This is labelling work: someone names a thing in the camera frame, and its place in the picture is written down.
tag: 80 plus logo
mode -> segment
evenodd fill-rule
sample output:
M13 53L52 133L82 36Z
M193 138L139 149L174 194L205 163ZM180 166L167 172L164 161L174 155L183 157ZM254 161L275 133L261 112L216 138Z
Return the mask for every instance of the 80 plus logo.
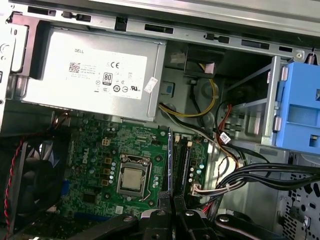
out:
M112 83L112 78L113 78L113 74L112 73L105 72L103 74L102 84L110 86L111 83Z

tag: qr code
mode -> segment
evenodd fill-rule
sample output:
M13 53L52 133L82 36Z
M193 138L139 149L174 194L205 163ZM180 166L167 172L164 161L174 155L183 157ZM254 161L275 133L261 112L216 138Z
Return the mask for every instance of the qr code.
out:
M231 141L231 138L225 132L221 133L220 139L224 142L224 144L227 144Z
M80 72L80 63L70 62L69 72L70 73L79 73Z

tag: white sticker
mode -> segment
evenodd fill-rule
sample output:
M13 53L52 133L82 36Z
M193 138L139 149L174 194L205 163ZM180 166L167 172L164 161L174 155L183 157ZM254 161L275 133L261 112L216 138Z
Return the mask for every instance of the white sticker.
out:
M154 78L154 77L151 77L149 82L147 83L147 85L145 86L144 90L147 92L147 93L151 93L152 90L154 89L155 85L157 84L158 82L158 79Z
M116 214L122 214L124 211L124 207L123 206L116 206L115 207L115 213Z
M268 77L266 78L266 83L270 83L271 71L268 72Z
M75 49L66 62L66 80L90 81L88 91L138 100L142 97L146 56L82 48Z
M231 138L224 131L221 133L220 139L224 144L227 144L228 142L231 141Z

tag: yellow wire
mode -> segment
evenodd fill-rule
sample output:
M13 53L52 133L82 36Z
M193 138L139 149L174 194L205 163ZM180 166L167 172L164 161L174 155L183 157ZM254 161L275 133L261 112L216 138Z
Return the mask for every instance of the yellow wire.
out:
M206 67L203 64L200 64L200 66L201 66L201 68L203 70L206 69ZM211 101L210 105L203 112L200 112L200 113L197 113L197 114L185 114L185 113L181 113L181 112L178 112L178 111L172 111L172 110L167 109L166 107L161 106L161 105L159 105L159 108L161 110L167 112L167 113L170 113L170 114L175 115L177 117L183 117L183 118L201 117L202 115L207 114L208 112L211 111L211 109L214 107L215 102L216 102L216 89L215 89L214 80L213 79L209 79L209 82L210 82L210 85L211 85L211 88L212 88L212 101Z

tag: capacitor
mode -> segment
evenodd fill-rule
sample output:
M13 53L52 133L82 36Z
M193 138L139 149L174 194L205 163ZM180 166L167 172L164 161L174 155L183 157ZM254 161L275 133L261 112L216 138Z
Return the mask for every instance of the capacitor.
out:
M90 174L93 174L93 173L95 172L95 170L96 170L96 169L95 169L94 167L91 167L91 168L89 169L89 173L90 173Z

